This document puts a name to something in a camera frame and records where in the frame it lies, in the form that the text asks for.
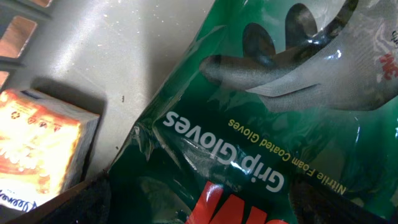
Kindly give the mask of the green grip gloves package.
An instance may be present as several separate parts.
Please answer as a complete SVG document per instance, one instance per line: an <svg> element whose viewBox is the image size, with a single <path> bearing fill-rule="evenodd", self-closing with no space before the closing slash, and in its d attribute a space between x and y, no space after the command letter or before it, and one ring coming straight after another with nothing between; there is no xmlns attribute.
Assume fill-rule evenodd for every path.
<svg viewBox="0 0 398 224"><path fill-rule="evenodd" d="M110 223L396 223L397 0L215 1L109 177Z"/></svg>

